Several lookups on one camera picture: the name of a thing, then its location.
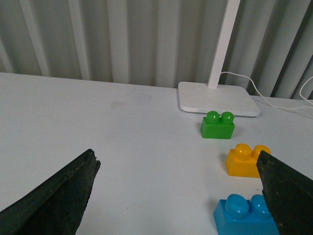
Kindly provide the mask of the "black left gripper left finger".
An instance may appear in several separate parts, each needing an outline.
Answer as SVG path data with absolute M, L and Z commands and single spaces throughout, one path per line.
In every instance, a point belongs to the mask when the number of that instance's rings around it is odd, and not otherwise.
M 0 213 L 2 235 L 74 235 L 100 168 L 86 150 L 23 198 Z

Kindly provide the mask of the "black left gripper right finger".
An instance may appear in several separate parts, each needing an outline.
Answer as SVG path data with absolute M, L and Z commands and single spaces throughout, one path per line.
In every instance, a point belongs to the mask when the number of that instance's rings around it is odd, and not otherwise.
M 262 150 L 257 169 L 269 212 L 281 235 L 313 233 L 313 181 Z

